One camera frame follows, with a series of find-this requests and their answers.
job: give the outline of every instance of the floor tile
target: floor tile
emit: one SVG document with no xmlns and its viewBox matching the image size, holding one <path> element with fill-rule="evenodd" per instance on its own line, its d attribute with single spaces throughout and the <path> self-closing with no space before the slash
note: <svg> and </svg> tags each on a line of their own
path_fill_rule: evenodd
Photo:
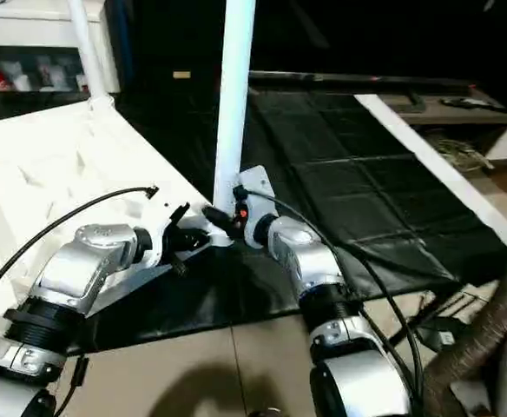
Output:
<svg viewBox="0 0 507 417">
<path fill-rule="evenodd" d="M 67 392 L 74 359 L 57 393 Z M 244 417 L 231 330 L 215 330 L 90 356 L 63 417 Z"/>
<path fill-rule="evenodd" d="M 234 328 L 244 400 L 249 413 L 277 407 L 289 417 L 314 417 L 312 363 L 301 317 Z"/>
</svg>

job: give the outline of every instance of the black fabric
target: black fabric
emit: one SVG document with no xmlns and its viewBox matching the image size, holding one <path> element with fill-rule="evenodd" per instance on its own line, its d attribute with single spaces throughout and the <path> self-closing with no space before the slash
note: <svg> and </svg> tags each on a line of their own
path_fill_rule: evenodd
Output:
<svg viewBox="0 0 507 417">
<path fill-rule="evenodd" d="M 210 199 L 218 94 L 182 85 L 163 99 L 127 92 L 117 109 Z M 0 118 L 85 98 L 0 95 Z M 374 263 L 393 294 L 501 276 L 507 248 L 352 97 L 257 89 L 249 101 L 242 168 L 265 166 L 276 195 L 335 237 L 426 273 Z M 342 253 L 358 298 L 380 297 L 361 265 Z M 88 319 L 73 353 L 298 312 L 288 276 L 262 251 L 237 243 L 206 249 L 187 264 L 187 276 L 168 272 Z"/>
</svg>

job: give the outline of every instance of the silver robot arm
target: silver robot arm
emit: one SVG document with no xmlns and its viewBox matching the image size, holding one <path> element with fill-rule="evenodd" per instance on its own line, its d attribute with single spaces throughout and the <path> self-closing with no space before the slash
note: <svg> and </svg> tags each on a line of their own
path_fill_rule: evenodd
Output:
<svg viewBox="0 0 507 417">
<path fill-rule="evenodd" d="M 241 173 L 239 183 L 246 190 L 274 196 L 262 167 Z M 292 279 L 310 333 L 310 383 L 318 416 L 410 415 L 404 381 L 359 315 L 360 303 L 350 300 L 347 277 L 332 250 L 305 223 L 279 216 L 267 198 L 235 194 L 236 215 L 227 227 L 229 235 L 241 234 L 249 246 L 267 248 Z M 204 214 L 223 225 L 212 208 Z"/>
<path fill-rule="evenodd" d="M 152 246 L 145 229 L 88 225 L 49 259 L 27 300 L 4 315 L 11 324 L 0 337 L 1 417 L 53 415 L 56 402 L 45 387 L 61 374 L 105 279 Z"/>
</svg>

